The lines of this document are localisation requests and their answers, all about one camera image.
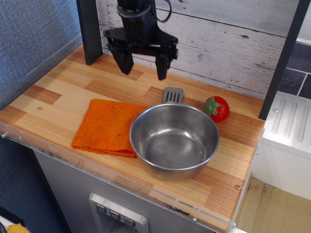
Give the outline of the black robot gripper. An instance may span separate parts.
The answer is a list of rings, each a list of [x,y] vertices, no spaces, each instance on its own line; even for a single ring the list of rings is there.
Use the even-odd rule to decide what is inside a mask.
[[[132,53],[155,57],[158,79],[164,80],[172,59],[177,59],[178,39],[162,31],[155,7],[117,7],[123,27],[104,32],[109,49],[122,73],[133,67]]]

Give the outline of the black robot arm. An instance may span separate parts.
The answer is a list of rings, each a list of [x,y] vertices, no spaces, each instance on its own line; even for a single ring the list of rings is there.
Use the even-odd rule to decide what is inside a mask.
[[[158,79],[165,79],[171,61],[178,57],[178,38],[162,31],[157,23],[166,22],[172,8],[167,18],[160,20],[154,0],[119,0],[117,12],[123,27],[106,30],[104,36],[121,72],[131,72],[133,53],[154,56]]]

